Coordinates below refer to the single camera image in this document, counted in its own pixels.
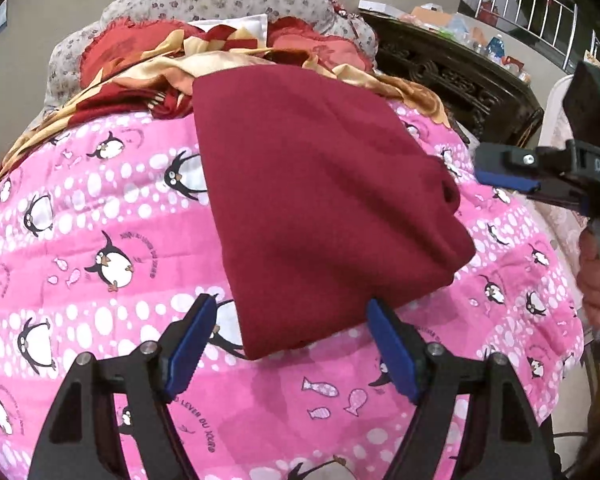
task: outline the bed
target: bed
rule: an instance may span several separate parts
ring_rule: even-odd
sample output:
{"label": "bed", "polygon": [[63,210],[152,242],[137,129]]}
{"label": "bed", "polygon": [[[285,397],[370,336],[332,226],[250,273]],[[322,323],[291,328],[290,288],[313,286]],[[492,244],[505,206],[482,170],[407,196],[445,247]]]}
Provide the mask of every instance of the bed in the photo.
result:
{"label": "bed", "polygon": [[[196,159],[195,112],[160,120],[154,103],[69,127],[56,121],[60,127],[40,143],[40,131],[30,131],[80,93],[79,56],[112,20],[188,22],[260,12],[271,21],[301,18],[321,34],[351,40],[371,59],[376,54],[373,30],[336,12],[330,0],[117,0],[54,49],[44,108],[5,162],[27,143],[36,149],[16,156],[17,166],[0,178],[0,469],[7,478],[26,478],[46,410],[81,351],[128,354],[158,339],[202,292],[221,305],[218,330],[196,381],[170,410],[206,480],[373,479],[394,456],[413,406],[392,387],[363,324],[304,348],[245,359]],[[573,271],[557,235],[541,211],[475,181],[470,152],[443,110],[435,116],[418,100],[409,106],[385,97],[404,135],[441,158],[458,185],[456,216],[475,245],[450,286],[398,314],[455,354],[483,359],[504,352],[542,421],[584,346]],[[180,174],[188,160],[195,164]],[[168,233],[175,219],[196,229],[174,240]],[[104,269],[109,263],[116,276]],[[459,398],[440,480],[451,475],[467,407]],[[145,478],[133,414],[123,397],[116,408],[130,474]]]}

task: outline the metal railing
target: metal railing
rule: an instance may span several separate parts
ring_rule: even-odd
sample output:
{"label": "metal railing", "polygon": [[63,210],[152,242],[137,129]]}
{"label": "metal railing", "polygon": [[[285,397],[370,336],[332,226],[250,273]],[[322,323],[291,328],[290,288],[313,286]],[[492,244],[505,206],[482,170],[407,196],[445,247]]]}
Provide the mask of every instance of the metal railing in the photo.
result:
{"label": "metal railing", "polygon": [[[487,12],[490,12],[493,16],[496,16],[498,19],[502,19],[505,22],[514,25],[515,27],[519,27],[523,30],[526,30],[529,34],[535,36],[536,38],[538,38],[538,40],[542,41],[544,44],[548,45],[551,49],[556,51],[560,56],[560,60],[562,61],[562,70],[567,70],[567,67],[570,65],[569,61],[573,50],[573,40],[576,35],[576,26],[578,23],[578,6],[573,0],[533,0],[531,6],[531,13],[528,16],[528,21],[526,25],[520,23],[520,10],[522,6],[522,0],[517,0],[518,4],[517,9],[515,9],[515,15],[513,15],[513,12],[509,12],[509,14],[507,14],[507,11],[510,10],[510,0],[506,0],[504,10],[502,11],[502,13],[500,13],[498,8],[496,7],[496,0],[491,0],[491,9],[484,9],[482,7],[483,1],[484,0],[478,0],[477,9],[475,11],[476,18],[478,18],[481,11],[487,10]],[[546,27],[549,9],[552,6],[557,6],[558,9],[557,20],[555,20],[556,23],[552,23],[552,25],[555,25],[555,30],[553,32],[548,31]],[[532,30],[532,23],[534,22],[534,14],[536,13],[536,10],[542,8],[544,8],[544,15],[542,16],[542,25],[540,28],[540,32],[537,33],[534,30]],[[558,33],[560,32],[560,26],[563,24],[563,22],[566,24],[567,27],[570,28],[569,39],[566,44],[563,41],[558,40]],[[600,53],[600,42],[596,38],[595,31],[592,32],[590,52],[600,61],[600,59],[598,58],[598,53]]]}

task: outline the human hand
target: human hand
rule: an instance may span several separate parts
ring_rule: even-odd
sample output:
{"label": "human hand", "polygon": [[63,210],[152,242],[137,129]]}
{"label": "human hand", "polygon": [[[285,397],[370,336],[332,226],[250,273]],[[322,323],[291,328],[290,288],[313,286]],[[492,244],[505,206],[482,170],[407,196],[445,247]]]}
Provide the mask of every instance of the human hand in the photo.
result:
{"label": "human hand", "polygon": [[576,284],[583,294],[582,306],[594,328],[600,329],[600,257],[598,241],[584,229],[578,241],[580,247],[580,272]]}

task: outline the fish illustration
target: fish illustration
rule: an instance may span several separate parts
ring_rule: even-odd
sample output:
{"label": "fish illustration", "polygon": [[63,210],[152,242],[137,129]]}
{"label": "fish illustration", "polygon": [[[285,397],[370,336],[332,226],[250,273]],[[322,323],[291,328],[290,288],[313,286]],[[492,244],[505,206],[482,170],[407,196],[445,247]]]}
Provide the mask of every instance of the fish illustration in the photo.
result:
{"label": "fish illustration", "polygon": [[312,383],[306,377],[302,380],[302,391],[313,390],[317,394],[325,397],[337,397],[340,393],[338,389],[329,383]]}
{"label": "fish illustration", "polygon": [[66,280],[66,286],[73,285],[79,279],[80,279],[80,269],[74,269],[74,270],[72,270],[71,275],[69,276],[69,279]]}
{"label": "fish illustration", "polygon": [[331,412],[329,411],[328,408],[325,408],[325,407],[315,408],[314,410],[306,410],[306,412],[309,414],[309,416],[312,419],[329,418],[331,416]]}
{"label": "fish illustration", "polygon": [[368,395],[366,391],[361,388],[356,388],[352,390],[349,394],[349,407],[344,408],[345,412],[350,413],[353,416],[358,416],[358,410],[365,405]]}
{"label": "fish illustration", "polygon": [[60,258],[55,258],[54,259],[56,265],[58,266],[58,269],[60,270],[67,270],[69,268],[69,265],[67,265],[67,262],[64,260],[61,260]]}

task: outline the maroon cloth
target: maroon cloth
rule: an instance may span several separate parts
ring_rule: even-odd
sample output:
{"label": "maroon cloth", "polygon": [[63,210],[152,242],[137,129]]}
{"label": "maroon cloth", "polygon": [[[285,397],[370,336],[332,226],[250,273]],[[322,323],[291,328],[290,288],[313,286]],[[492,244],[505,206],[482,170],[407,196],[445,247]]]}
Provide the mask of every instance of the maroon cloth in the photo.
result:
{"label": "maroon cloth", "polygon": [[460,196],[382,98],[293,66],[204,76],[192,104],[245,353],[297,348],[453,281]]}

